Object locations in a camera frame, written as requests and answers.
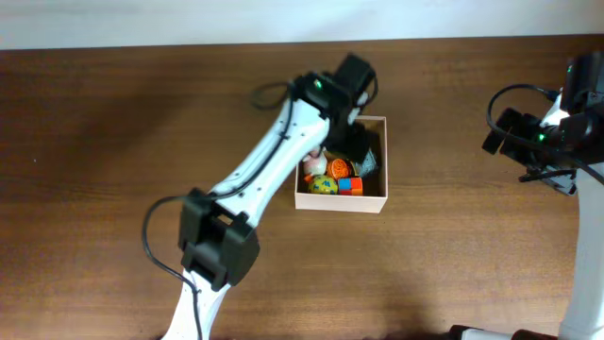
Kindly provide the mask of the grey yellow toy truck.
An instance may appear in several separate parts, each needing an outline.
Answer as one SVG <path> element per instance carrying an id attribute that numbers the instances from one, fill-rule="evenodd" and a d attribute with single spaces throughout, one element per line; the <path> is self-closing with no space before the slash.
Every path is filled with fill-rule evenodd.
<path id="1" fill-rule="evenodd" d="M 368 149 L 362 161 L 352 161 L 351 164 L 356 176 L 360 178 L 372 176 L 379 170 L 378 157 L 371 148 Z"/>

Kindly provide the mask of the yellow ball blue letters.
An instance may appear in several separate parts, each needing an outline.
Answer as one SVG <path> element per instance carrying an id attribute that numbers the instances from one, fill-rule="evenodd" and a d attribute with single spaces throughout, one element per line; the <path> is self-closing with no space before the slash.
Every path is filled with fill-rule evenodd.
<path id="1" fill-rule="evenodd" d="M 318 175 L 309 182 L 308 192 L 317 195 L 337 195 L 339 192 L 338 182 L 330 176 Z"/>

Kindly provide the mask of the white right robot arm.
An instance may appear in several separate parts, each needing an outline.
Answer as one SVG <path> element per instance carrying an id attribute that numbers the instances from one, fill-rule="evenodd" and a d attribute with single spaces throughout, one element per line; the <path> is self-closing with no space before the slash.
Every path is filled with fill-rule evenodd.
<path id="1" fill-rule="evenodd" d="M 558 339 L 603 340 L 603 186 L 585 171 L 576 180 L 579 197 L 579 236 L 572 297 Z M 547 340 L 548 334 L 519 330 L 485 331 L 454 325 L 452 340 Z"/>

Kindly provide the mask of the orange lattice ball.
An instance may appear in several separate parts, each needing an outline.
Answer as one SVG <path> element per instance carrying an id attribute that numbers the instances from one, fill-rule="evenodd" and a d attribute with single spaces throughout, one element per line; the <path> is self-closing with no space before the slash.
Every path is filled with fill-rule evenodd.
<path id="1" fill-rule="evenodd" d="M 347 179 L 354 174 L 352 163 L 346 159 L 334 159 L 327 163 L 327 175 L 333 179 Z"/>

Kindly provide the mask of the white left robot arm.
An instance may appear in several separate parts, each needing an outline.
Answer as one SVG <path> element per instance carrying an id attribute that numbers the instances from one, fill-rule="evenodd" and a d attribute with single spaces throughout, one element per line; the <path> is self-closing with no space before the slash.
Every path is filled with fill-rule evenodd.
<path id="1" fill-rule="evenodd" d="M 277 189 L 321 145 L 344 137 L 378 93 L 375 72 L 308 73 L 286 86 L 276 121 L 244 161 L 204 193 L 183 198 L 178 246 L 184 280 L 167 339 L 207 339 L 229 288 L 260 252 L 256 228 Z"/>

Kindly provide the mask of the multicolour puzzle cube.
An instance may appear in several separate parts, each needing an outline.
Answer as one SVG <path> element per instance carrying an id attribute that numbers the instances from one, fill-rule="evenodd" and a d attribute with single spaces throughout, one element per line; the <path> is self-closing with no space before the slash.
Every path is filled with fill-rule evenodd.
<path id="1" fill-rule="evenodd" d="M 338 188 L 339 194 L 342 196 L 362 196 L 362 178 L 339 178 Z"/>

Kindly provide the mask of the white duck toy pink hat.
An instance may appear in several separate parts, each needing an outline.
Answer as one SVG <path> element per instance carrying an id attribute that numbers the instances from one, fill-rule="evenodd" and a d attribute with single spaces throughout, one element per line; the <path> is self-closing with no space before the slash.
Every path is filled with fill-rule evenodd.
<path id="1" fill-rule="evenodd" d="M 323 147 L 313 149 L 303 160 L 304 180 L 310 183 L 316 176 L 322 176 L 327 171 L 327 157 Z"/>

